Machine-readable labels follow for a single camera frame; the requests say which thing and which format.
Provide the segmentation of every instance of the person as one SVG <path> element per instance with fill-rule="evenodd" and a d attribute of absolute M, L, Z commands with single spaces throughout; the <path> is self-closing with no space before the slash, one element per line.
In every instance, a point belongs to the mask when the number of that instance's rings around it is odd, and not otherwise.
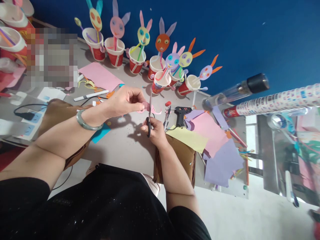
<path fill-rule="evenodd" d="M 121 87 L 110 99 L 81 113 L 91 127 L 143 110 L 143 93 Z M 151 118 L 150 140 L 159 149 L 167 211 L 140 173 L 99 164 L 84 180 L 48 200 L 65 160 L 95 131 L 76 116 L 27 147 L 0 172 L 1 239 L 210 239 L 194 189 L 163 124 Z M 143 133 L 148 127 L 141 127 Z"/>

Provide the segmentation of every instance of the floor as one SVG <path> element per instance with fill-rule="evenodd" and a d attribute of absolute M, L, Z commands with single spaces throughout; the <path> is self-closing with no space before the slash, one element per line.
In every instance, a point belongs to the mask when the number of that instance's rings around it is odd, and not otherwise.
<path fill-rule="evenodd" d="M 67 189 L 85 177 L 89 161 L 81 159 L 73 166 L 64 185 L 52 191 L 49 198 Z M 64 171 L 55 187 L 68 177 L 71 168 Z M 263 179 L 250 175 L 249 199 L 213 192 L 195 187 L 201 218 L 212 239 L 314 239 L 313 221 L 308 210 L 318 207 L 300 203 L 295 208 L 286 198 L 264 190 Z M 166 207 L 164 187 L 158 199 Z"/>

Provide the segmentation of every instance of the orange ear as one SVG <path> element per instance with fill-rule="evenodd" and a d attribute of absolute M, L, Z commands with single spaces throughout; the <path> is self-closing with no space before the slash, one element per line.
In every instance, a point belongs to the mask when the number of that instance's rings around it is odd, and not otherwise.
<path fill-rule="evenodd" d="M 204 53 L 205 50 L 201 50 L 200 52 L 197 52 L 192 55 L 193 58 L 199 57 L 202 53 Z"/>
<path fill-rule="evenodd" d="M 218 56 L 219 56 L 219 54 L 214 57 L 214 59 L 213 59 L 213 61 L 212 61 L 212 63 L 211 63 L 211 67 L 213 67 L 213 66 L 215 65 Z"/>
<path fill-rule="evenodd" d="M 192 42 L 190 43 L 190 47 L 189 47 L 188 52 L 191 52 L 191 50 L 192 50 L 192 48 L 193 48 L 193 45 L 194 45 L 195 41 L 196 41 L 196 38 L 194 38 L 194 39 L 192 40 Z"/>
<path fill-rule="evenodd" d="M 221 68 L 222 68 L 222 66 L 221 66 L 221 67 L 217 67 L 217 68 L 213 69 L 211 74 L 214 74 L 215 72 L 219 71 Z"/>

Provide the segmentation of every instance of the black shirt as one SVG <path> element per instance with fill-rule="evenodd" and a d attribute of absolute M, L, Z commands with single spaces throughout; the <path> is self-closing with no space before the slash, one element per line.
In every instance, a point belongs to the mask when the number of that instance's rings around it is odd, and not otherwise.
<path fill-rule="evenodd" d="M 140 173 L 100 165 L 52 198 L 36 178 L 0 181 L 1 239 L 210 239 L 202 220 L 169 214 Z"/>

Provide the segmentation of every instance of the black cap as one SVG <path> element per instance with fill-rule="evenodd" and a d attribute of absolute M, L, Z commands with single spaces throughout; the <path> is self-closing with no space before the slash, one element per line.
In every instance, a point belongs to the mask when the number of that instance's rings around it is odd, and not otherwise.
<path fill-rule="evenodd" d="M 259 73 L 247 79 L 247 84 L 252 93 L 259 93 L 270 88 L 269 81 L 264 73 Z"/>

